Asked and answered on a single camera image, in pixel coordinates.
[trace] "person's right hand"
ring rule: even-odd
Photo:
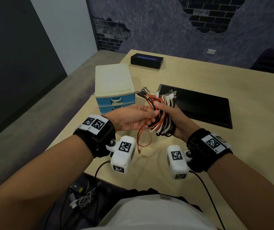
[[[200,127],[189,119],[177,106],[172,108],[158,101],[154,102],[154,106],[167,112],[171,116],[173,122],[177,126],[173,135],[176,138],[183,140],[185,143],[187,143],[189,136],[193,132],[200,129]]]

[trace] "t-shirt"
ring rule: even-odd
[[[170,196],[154,194],[120,200],[95,229],[216,230],[217,228],[193,206]]]

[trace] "wall socket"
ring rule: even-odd
[[[213,49],[208,49],[208,51],[207,51],[207,54],[214,54],[216,52],[216,50],[213,50]]]

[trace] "qr code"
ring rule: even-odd
[[[120,151],[123,152],[129,152],[130,148],[131,148],[131,143],[127,143],[127,142],[121,142],[121,145],[119,147]]]
[[[222,137],[221,136],[216,136],[216,138],[218,139],[218,140],[220,140],[222,143],[227,143],[224,139],[222,139]]]
[[[124,168],[122,168],[122,167],[119,167],[119,166],[113,166],[114,167],[114,170],[115,171],[118,171],[118,172],[121,172],[121,173],[124,173]]]
[[[171,152],[171,155],[172,155],[173,160],[182,160],[183,159],[180,151]]]
[[[91,124],[91,126],[93,126],[94,128],[100,130],[103,126],[104,126],[104,122],[102,122],[101,120],[96,119],[93,124]]]
[[[131,160],[133,159],[134,153],[135,153],[135,148],[134,148],[134,150],[132,152]]]
[[[95,119],[94,119],[94,118],[88,117],[88,118],[85,120],[85,122],[83,122],[83,124],[85,124],[85,125],[90,125],[90,124],[93,122],[93,120],[95,120]]]
[[[175,176],[175,179],[181,179],[181,178],[185,178],[186,177],[186,174],[177,174]]]
[[[218,147],[218,146],[221,145],[221,144],[220,144],[218,141],[216,141],[214,138],[211,138],[210,140],[206,141],[206,143],[207,143],[212,149],[214,149],[214,148],[216,148],[216,147]]]

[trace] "table top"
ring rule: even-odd
[[[162,67],[158,70],[131,65],[130,58],[135,53],[164,57]],[[121,63],[128,64],[135,90],[140,90],[143,86],[149,90],[157,90],[162,83],[228,98],[233,129],[194,121],[212,133],[222,136],[232,145],[232,151],[238,158],[274,184],[274,74],[137,50],[131,50]],[[146,104],[146,101],[136,96],[136,103]],[[90,114],[100,114],[94,96],[86,102],[50,147],[72,135]],[[117,140],[123,135],[137,137],[137,131],[120,131],[116,134]],[[113,172],[107,164],[100,169],[97,177],[125,189],[153,188],[163,194],[183,196],[191,204],[199,205],[216,226],[222,228],[204,187],[195,175],[189,174],[183,180],[173,180],[170,177],[166,148],[177,144],[185,150],[185,143],[173,136],[157,137],[153,133],[152,137],[152,143],[142,148],[141,154],[135,153],[127,174]],[[146,144],[148,141],[149,133],[144,132],[140,142]],[[94,176],[100,164],[109,159],[109,156],[95,158],[85,172]],[[205,182],[225,227],[246,229],[208,175],[203,172],[200,177]]]

